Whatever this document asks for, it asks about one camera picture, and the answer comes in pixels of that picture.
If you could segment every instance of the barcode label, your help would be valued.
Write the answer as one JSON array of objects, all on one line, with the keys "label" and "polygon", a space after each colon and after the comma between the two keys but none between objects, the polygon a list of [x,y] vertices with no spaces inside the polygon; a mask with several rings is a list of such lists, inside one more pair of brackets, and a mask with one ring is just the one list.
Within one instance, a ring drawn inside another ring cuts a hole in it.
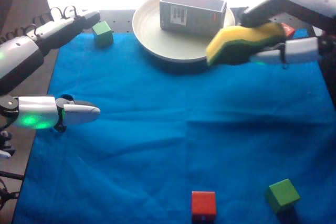
[{"label": "barcode label", "polygon": [[170,7],[170,22],[174,24],[187,25],[187,8],[172,5]]}]

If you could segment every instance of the gray floor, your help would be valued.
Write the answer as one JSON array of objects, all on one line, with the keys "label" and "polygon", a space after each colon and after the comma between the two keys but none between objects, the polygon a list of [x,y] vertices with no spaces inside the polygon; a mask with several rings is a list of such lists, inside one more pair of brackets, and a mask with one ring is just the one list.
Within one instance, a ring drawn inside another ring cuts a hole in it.
[{"label": "gray floor", "polygon": [[[6,19],[4,32],[14,30],[18,26],[30,24],[34,16],[49,10],[47,0],[13,0],[9,15]],[[51,74],[54,68],[57,51],[51,51],[45,57],[45,63],[29,78],[21,83],[11,95],[45,94],[47,92]],[[35,131],[19,129],[11,126],[9,131],[13,134],[12,144],[17,149],[15,155],[9,160],[0,160],[0,169],[12,173],[24,174]],[[4,179],[9,191],[18,191],[21,182]],[[0,223],[10,223],[12,220],[16,200],[8,201],[0,211]]]}]

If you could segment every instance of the plate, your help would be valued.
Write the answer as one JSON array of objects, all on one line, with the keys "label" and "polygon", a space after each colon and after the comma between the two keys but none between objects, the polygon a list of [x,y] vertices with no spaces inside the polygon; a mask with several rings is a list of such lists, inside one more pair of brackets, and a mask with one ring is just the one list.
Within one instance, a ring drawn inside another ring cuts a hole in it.
[{"label": "plate", "polygon": [[[133,16],[133,31],[141,45],[154,56],[172,62],[196,62],[205,59],[205,49],[211,38],[202,38],[162,30],[160,0],[148,0]],[[227,7],[224,27],[234,26],[235,17]]]}]

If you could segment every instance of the green block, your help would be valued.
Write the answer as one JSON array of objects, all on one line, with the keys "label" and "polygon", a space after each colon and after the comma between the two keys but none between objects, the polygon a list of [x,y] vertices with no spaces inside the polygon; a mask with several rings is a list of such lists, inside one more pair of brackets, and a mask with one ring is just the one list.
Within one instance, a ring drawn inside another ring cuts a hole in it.
[{"label": "green block", "polygon": [[272,210],[276,214],[300,200],[300,195],[289,179],[285,179],[269,186],[265,196]]},{"label": "green block", "polygon": [[99,47],[106,47],[113,43],[112,31],[105,21],[95,24],[92,30]]}]

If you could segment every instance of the robotic hand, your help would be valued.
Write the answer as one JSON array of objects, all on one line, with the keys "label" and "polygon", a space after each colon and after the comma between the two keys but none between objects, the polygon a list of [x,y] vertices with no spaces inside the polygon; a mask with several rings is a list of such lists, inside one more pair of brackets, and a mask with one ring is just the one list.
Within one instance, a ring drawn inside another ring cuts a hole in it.
[{"label": "robotic hand", "polygon": [[51,10],[48,13],[50,21],[45,23],[42,15],[39,17],[42,26],[35,24],[20,27],[23,32],[18,36],[18,29],[1,37],[0,42],[0,115],[7,123],[0,127],[0,157],[9,158],[14,149],[9,144],[11,135],[5,129],[11,124],[33,129],[54,127],[64,132],[67,125],[94,121],[100,115],[97,106],[76,101],[70,95],[55,99],[53,96],[11,97],[8,95],[17,85],[30,76],[44,62],[51,49],[62,47],[74,37],[88,29],[100,20],[98,11],[85,11],[66,17],[61,13],[60,20],[54,20]]},{"label": "robotic hand", "polygon": [[288,40],[246,59],[266,64],[304,63],[336,55],[336,0],[266,0],[248,8],[241,16],[241,25],[256,27],[280,13],[288,13],[325,31],[319,37]]}]

